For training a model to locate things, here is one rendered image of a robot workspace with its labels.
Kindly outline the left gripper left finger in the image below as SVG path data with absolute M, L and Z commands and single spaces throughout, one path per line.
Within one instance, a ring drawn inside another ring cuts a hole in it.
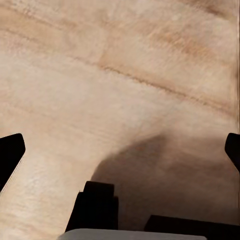
M 0 192 L 26 152 L 21 133 L 0 138 Z

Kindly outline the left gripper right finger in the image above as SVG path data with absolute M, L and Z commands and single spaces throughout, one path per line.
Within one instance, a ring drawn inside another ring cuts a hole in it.
M 240 172 L 240 134 L 229 133 L 224 150 Z

